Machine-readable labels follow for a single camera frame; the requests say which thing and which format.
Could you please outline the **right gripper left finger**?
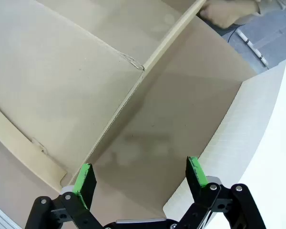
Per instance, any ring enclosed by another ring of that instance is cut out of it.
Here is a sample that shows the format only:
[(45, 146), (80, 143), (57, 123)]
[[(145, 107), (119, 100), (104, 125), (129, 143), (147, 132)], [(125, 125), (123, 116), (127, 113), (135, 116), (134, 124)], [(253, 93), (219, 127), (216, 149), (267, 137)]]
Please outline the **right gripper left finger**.
[(52, 200), (37, 197), (28, 216), (26, 229), (60, 229), (65, 222), (73, 222), (78, 229), (102, 229), (90, 212), (96, 178), (92, 164), (82, 165), (72, 191)]

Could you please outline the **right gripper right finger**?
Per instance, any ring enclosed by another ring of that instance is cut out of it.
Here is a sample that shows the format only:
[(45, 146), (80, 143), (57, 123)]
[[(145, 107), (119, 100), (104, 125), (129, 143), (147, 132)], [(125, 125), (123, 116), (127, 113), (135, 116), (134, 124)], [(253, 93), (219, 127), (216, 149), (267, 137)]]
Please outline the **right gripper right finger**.
[(187, 229), (203, 229), (213, 213), (223, 213), (231, 229), (265, 229), (258, 207), (245, 184), (226, 188), (210, 182), (198, 158), (187, 157), (186, 179), (194, 203), (185, 214)]

